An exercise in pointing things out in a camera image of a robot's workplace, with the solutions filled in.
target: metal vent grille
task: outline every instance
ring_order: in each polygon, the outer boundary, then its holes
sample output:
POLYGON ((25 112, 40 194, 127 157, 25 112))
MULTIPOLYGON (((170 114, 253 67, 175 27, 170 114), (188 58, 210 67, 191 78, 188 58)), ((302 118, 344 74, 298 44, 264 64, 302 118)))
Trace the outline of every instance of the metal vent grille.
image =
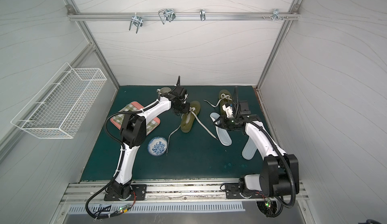
MULTIPOLYGON (((91 212, 96 212, 108 207, 110 204, 90 204, 91 212)), ((123 204, 111 204, 108 212, 114 212, 123 204)), ((134 207, 128 210, 128 213, 171 213, 171 212, 236 212, 245 211, 242 202, 189 202, 189 203, 136 203, 134 207)), ((69 208, 68 214, 86 214, 85 205, 72 204, 69 208)))

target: dark green work surface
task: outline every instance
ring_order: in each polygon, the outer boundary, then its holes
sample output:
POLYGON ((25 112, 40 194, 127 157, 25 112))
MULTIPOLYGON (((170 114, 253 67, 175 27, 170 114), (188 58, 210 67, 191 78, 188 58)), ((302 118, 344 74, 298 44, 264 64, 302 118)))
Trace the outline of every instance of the dark green work surface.
MULTIPOLYGON (((118 112, 132 101, 138 101, 144 106, 150 104, 157 98, 157 88, 161 86, 121 86, 109 115, 118 112)), ((219 113, 220 108, 219 106, 213 108, 203 100, 208 100, 215 105, 219 91, 227 89, 232 94, 234 86, 185 86, 185 88, 188 92, 188 101, 199 101, 201 104, 199 119, 216 136, 210 113, 219 113)), ((249 102, 251 113, 257 114, 268 130, 254 88, 239 86, 238 90, 239 100, 249 102)), ((133 179, 239 178, 245 174, 260 173, 262 158, 258 151, 251 160, 242 157, 242 150, 248 140, 248 136, 244 136, 242 131, 229 132, 232 144, 224 146, 212 138, 196 120, 190 132, 183 133, 178 130, 171 136, 168 156, 150 155, 149 141, 156 136, 168 139, 169 134, 179 126, 181 121, 180 116, 170 110, 158 117, 161 121, 160 125, 147 136, 137 152, 133 166, 133 179)), ((108 128, 119 138, 117 127, 109 122, 108 128)), ((101 130, 81 181, 111 179, 117 168, 119 155, 119 143, 101 130)))

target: olive green shoe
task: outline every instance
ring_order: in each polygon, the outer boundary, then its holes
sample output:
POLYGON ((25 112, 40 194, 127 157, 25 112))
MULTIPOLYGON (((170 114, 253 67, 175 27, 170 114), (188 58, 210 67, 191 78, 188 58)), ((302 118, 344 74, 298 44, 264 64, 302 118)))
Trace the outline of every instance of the olive green shoe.
MULTIPOLYGON (((190 107, 195 108, 195 110, 193 110, 193 112, 196 115, 199 114, 199 111, 200 111, 199 101, 192 101, 190 103, 190 107)), ((181 117, 181 125, 180 125, 181 131, 184 133, 189 132, 192 128, 192 124, 193 124, 194 120, 195 120, 195 116, 191 112, 183 114, 183 116, 181 117)))
POLYGON ((220 115, 226 115, 226 112, 223 110, 223 106, 226 103, 231 104, 233 102, 230 91, 221 90, 219 92, 218 99, 220 100, 220 115))

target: wire mesh basket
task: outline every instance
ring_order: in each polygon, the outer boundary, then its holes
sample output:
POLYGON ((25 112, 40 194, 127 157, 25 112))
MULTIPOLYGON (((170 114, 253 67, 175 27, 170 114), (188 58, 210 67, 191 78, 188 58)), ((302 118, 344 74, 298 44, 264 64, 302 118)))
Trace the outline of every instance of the wire mesh basket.
POLYGON ((61 75, 57 83, 49 81, 15 116, 13 125, 39 139, 74 137, 106 77, 99 68, 72 68, 68 64, 66 67, 69 70, 56 73, 61 75))

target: metal bracket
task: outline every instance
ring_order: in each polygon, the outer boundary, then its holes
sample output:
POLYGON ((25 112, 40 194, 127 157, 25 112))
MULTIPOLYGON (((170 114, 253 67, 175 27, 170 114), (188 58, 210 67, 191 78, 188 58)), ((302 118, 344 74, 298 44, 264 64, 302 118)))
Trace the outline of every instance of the metal bracket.
POLYGON ((299 13, 299 9, 300 9, 300 4, 295 4, 292 9, 291 9, 291 13, 293 14, 298 14, 299 13))
POLYGON ((136 28, 136 33, 138 33, 138 29, 143 26, 143 20, 141 17, 138 17, 136 14, 132 17, 132 20, 130 21, 129 25, 129 31, 132 28, 132 25, 135 25, 136 28))
POLYGON ((250 197, 244 197, 240 193, 238 183, 226 183, 225 184, 226 199, 260 199, 262 196, 256 192, 250 197))
POLYGON ((273 16, 270 17, 272 21, 277 20, 277 19, 283 20, 283 17, 279 17, 279 16, 278 16, 278 13, 279 13, 279 10, 278 10, 278 9, 275 9, 275 10, 273 11, 273 16))
POLYGON ((163 24, 165 24, 167 19, 169 22, 172 22, 173 19, 176 18, 176 15, 175 15, 175 12, 173 11, 173 9, 161 9, 161 10, 159 10, 159 17, 161 19, 161 22, 163 24))
POLYGON ((204 9, 200 9, 200 20, 201 21, 206 20, 206 11, 204 9))
POLYGON ((67 9, 67 14, 68 15, 74 15, 75 14, 75 9, 72 5, 66 5, 66 9, 67 9))
MULTIPOLYGON (((133 189, 133 192, 136 195, 136 200, 144 200, 145 194, 146 194, 146 184, 131 184, 131 187, 133 189)), ((130 197, 127 200, 133 200, 134 195, 130 195, 130 197)), ((104 201, 119 201, 119 196, 114 192, 111 191, 110 193, 106 193, 105 197, 103 199, 104 201)))

